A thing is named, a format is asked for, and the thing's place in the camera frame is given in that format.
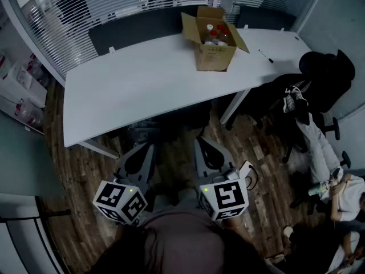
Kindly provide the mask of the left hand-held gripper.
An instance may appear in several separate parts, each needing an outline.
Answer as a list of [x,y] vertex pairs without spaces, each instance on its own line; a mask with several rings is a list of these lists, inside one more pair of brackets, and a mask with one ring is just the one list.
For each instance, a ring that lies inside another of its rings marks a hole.
[[136,225],[152,212],[155,196],[152,176],[155,145],[143,143],[126,153],[116,173],[103,180],[92,201],[106,218],[126,225]]

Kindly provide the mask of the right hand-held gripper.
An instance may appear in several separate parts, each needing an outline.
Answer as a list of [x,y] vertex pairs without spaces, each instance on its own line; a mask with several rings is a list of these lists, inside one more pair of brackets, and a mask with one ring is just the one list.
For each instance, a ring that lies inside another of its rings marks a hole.
[[[249,162],[238,170],[230,152],[217,142],[205,137],[194,140],[194,163],[199,179],[198,199],[213,221],[241,215],[249,205],[246,177],[249,174]],[[212,170],[220,175],[208,175]]]

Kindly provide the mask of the brown cardboard box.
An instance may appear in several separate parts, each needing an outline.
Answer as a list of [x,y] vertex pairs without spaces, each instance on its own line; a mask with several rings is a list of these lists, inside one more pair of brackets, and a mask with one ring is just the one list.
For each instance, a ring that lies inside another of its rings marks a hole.
[[[207,6],[199,6],[195,17],[181,13],[182,34],[193,43],[198,71],[226,71],[237,49],[249,52],[236,27],[224,20],[224,14],[224,9]],[[217,25],[223,25],[223,30],[229,30],[229,40],[224,41],[228,46],[217,45],[217,41],[223,41],[222,33],[217,36],[215,46],[204,45],[207,24],[213,25],[214,30]]]

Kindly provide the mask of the person's right forearm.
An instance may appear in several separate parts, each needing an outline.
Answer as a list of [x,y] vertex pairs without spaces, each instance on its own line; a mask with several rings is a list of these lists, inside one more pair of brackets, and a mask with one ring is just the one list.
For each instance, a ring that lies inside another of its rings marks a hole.
[[235,216],[222,221],[222,226],[232,231],[246,230],[242,217]]

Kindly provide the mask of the person's grey trousers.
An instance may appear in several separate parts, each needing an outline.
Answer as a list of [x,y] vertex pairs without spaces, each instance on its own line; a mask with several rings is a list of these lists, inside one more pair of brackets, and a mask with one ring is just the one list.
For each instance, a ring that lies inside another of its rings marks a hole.
[[179,192],[168,196],[165,194],[156,195],[153,212],[159,212],[168,209],[194,209],[199,205],[196,190],[193,188],[184,188]]

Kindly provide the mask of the white table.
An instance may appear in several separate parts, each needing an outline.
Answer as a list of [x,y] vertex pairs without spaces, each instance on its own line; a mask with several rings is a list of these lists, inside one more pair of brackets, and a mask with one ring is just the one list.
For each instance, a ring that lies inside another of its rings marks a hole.
[[[186,106],[233,94],[225,124],[252,88],[299,72],[309,47],[289,31],[240,29],[249,52],[236,50],[226,72],[198,71],[192,45],[171,35],[94,58],[67,73],[63,139],[110,158],[118,153],[97,136]],[[274,63],[270,63],[261,49]]]

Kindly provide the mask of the person's mauve shirt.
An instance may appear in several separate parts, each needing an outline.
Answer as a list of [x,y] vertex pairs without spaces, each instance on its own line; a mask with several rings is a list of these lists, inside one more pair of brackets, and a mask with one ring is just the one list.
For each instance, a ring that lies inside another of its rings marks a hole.
[[195,190],[177,194],[171,205],[165,195],[155,199],[153,213],[141,224],[148,274],[223,274],[221,228],[200,207]]

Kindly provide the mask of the black jacket with white print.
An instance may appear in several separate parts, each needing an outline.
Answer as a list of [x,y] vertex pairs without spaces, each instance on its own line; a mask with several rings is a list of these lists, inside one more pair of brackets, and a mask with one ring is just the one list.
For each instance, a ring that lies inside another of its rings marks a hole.
[[294,118],[302,118],[301,122],[306,122],[304,118],[311,119],[308,101],[303,97],[298,83],[308,83],[303,74],[284,74],[272,81],[270,95],[272,104],[269,111],[290,114]]

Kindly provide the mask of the black marker pen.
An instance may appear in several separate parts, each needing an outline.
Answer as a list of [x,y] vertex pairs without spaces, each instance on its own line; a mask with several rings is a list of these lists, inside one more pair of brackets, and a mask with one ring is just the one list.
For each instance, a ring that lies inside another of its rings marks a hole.
[[258,51],[270,62],[270,63],[274,63],[274,61],[267,56],[261,49],[258,49]]

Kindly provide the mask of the long dark desk partition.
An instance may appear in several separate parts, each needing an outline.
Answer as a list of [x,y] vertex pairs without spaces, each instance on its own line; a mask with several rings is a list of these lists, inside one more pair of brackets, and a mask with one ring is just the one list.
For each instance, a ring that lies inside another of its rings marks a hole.
[[88,31],[89,38],[99,56],[109,48],[119,50],[141,42],[176,35],[182,32],[181,13],[196,16],[197,5],[178,6],[140,12],[113,19]]

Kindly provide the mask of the white storage shelf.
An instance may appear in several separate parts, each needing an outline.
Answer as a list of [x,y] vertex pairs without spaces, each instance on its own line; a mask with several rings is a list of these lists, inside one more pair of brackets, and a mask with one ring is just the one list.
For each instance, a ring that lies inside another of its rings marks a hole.
[[46,106],[47,90],[19,63],[11,64],[0,50],[0,111],[16,121],[43,134],[42,128],[34,128],[15,116],[16,105],[21,99],[29,100],[40,109]]

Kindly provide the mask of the whiteboard on black stand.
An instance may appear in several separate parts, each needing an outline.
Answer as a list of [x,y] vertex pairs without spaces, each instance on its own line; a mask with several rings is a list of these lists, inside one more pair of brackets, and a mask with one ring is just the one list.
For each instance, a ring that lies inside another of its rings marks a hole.
[[69,214],[46,212],[38,196],[0,193],[0,274],[70,274],[46,224]]

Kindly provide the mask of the short dark desk partition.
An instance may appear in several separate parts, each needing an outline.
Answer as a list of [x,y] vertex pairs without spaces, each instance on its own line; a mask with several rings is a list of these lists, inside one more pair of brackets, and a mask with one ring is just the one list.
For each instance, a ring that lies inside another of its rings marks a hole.
[[293,26],[296,16],[281,11],[261,7],[240,6],[240,15],[237,29],[247,26],[249,29],[289,31]]

